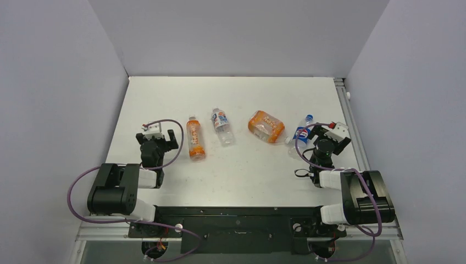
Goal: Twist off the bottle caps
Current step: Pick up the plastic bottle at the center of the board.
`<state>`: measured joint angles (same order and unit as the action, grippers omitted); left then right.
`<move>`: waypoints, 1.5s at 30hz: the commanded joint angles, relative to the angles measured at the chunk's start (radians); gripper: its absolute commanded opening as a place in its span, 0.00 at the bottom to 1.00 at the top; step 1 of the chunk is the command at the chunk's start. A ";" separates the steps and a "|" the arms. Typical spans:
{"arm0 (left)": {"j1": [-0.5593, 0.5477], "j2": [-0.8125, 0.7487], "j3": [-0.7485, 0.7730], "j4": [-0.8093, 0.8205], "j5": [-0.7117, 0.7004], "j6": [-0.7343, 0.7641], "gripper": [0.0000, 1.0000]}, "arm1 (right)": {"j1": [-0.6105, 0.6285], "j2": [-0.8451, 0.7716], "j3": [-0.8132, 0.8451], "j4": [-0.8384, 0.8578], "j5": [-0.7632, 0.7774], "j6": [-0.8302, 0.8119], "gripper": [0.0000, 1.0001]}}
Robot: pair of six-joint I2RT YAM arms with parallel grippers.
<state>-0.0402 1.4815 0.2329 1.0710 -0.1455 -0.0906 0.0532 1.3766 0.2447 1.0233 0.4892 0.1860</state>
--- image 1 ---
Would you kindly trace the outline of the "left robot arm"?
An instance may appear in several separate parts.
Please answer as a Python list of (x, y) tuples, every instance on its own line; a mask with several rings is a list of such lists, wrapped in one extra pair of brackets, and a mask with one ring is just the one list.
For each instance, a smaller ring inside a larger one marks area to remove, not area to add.
[(136, 134), (141, 163), (126, 165), (104, 163), (100, 166), (87, 198), (88, 210), (96, 215), (121, 215), (141, 220), (142, 229), (152, 237), (160, 235), (164, 221), (156, 216), (156, 207), (137, 198), (139, 189), (159, 189), (164, 180), (165, 153), (179, 144), (172, 129), (169, 140), (160, 130)]

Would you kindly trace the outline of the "slim orange drink bottle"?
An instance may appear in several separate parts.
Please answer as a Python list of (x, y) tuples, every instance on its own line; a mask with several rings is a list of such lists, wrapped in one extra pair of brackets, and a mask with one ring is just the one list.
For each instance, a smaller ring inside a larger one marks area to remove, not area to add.
[(195, 115), (189, 116), (186, 129), (190, 159), (195, 162), (205, 159), (206, 152), (202, 137), (202, 127)]

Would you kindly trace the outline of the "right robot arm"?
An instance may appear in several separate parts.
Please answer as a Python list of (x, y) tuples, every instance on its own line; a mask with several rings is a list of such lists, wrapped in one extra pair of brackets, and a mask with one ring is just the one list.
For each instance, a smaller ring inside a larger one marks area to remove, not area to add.
[(378, 170), (356, 171), (335, 168), (332, 157), (339, 155), (351, 142), (348, 127), (340, 122), (314, 125), (308, 134), (313, 149), (309, 158), (313, 184), (318, 188), (341, 192), (341, 202), (320, 208), (320, 214), (310, 219), (311, 230), (317, 235), (329, 231), (332, 225), (379, 224), (395, 220), (395, 209), (381, 173)]

